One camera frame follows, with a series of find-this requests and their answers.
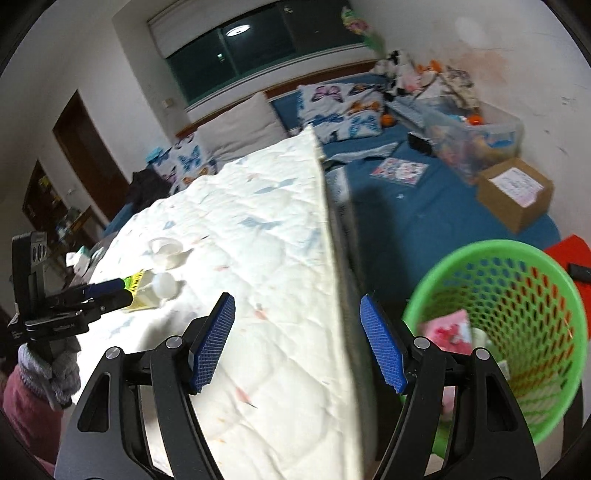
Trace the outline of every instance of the mattress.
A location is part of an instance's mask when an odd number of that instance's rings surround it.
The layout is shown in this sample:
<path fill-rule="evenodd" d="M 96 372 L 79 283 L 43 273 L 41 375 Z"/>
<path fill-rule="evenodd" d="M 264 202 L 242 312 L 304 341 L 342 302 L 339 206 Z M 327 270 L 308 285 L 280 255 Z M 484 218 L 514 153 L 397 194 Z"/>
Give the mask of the mattress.
<path fill-rule="evenodd" d="M 236 320 L 211 384 L 191 398 L 226 479 L 359 480 L 377 437 L 359 293 L 327 198 L 311 128 L 204 176 L 135 215 L 92 282 L 152 268 L 149 240 L 181 241 L 180 294 L 106 314 L 79 336 L 86 384 L 111 346 L 154 348 L 207 315 L 224 291 Z M 171 474 L 153 397 L 142 409 L 154 465 Z"/>

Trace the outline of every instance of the wooden headboard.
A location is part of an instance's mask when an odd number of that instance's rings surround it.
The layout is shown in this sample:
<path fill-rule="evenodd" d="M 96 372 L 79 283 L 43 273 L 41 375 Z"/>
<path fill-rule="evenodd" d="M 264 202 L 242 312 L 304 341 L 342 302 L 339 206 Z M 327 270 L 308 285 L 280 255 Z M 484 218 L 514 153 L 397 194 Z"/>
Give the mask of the wooden headboard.
<path fill-rule="evenodd" d="M 292 92 L 292 91 L 296 90 L 298 88 L 298 85 L 326 82 L 328 80 L 347 77 L 350 75 L 357 75 L 360 73 L 366 73 L 374 65 L 375 65 L 375 60 L 369 60 L 369 61 L 361 61 L 361 62 L 357 62 L 357 63 L 351 63 L 348 65 L 334 67 L 334 68 L 330 68 L 330 69 L 326 69 L 326 70 L 320 70 L 318 72 L 310 73 L 308 75 L 304 75 L 304 76 L 289 80 L 287 82 L 279 83 L 279 84 L 269 87 L 268 89 L 265 89 L 263 91 L 267 94 L 267 98 L 270 100 L 270 99 L 275 98 L 279 95 L 283 95 L 284 93 L 288 93 L 288 92 Z M 232 102 L 231 104 L 226 105 L 225 107 L 220 108 L 220 109 L 216 110 L 215 112 L 204 116 L 203 118 L 200 118 L 196 122 L 193 122 L 192 124 L 187 125 L 182 130 L 180 130 L 178 133 L 176 133 L 176 137 L 178 139 L 181 139 L 181 138 L 186 137 L 189 134 L 192 134 L 201 125 L 206 124 L 207 122 L 209 122 L 210 120 L 213 120 L 214 118 L 221 115 L 222 113 L 227 112 L 232 107 L 243 102 L 247 98 L 248 97 L 244 97 L 244 98 L 241 98 L 240 100 L 237 100 L 236 102 Z"/>

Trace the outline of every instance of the wall stain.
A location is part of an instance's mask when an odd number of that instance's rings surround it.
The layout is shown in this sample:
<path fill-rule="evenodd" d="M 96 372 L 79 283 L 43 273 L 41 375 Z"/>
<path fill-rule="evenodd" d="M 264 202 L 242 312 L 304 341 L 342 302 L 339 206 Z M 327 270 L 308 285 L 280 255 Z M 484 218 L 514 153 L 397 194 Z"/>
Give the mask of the wall stain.
<path fill-rule="evenodd" d="M 496 50 L 471 50 L 457 61 L 457 67 L 472 75 L 475 83 L 505 85 L 509 61 Z"/>

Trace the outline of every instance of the wooden door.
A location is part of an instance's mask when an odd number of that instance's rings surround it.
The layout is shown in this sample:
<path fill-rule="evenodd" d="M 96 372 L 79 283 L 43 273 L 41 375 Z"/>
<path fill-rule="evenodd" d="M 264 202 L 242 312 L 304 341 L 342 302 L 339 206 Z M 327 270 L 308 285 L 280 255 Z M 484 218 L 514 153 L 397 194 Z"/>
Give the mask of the wooden door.
<path fill-rule="evenodd" d="M 125 204 L 129 184 L 96 131 L 78 92 L 61 113 L 53 134 L 88 194 L 112 220 Z"/>

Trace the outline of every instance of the plastic storage bin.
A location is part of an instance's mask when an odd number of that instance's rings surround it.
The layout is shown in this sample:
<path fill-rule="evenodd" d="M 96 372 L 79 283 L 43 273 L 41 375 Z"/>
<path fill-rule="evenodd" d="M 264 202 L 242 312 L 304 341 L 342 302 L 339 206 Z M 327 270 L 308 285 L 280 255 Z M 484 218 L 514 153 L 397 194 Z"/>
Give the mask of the plastic storage bin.
<path fill-rule="evenodd" d="M 437 156 L 468 184 L 475 183 L 482 170 L 519 153 L 523 123 L 509 113 L 481 103 L 486 125 L 474 126 L 450 116 L 466 114 L 451 99 L 419 99 L 416 104 Z"/>

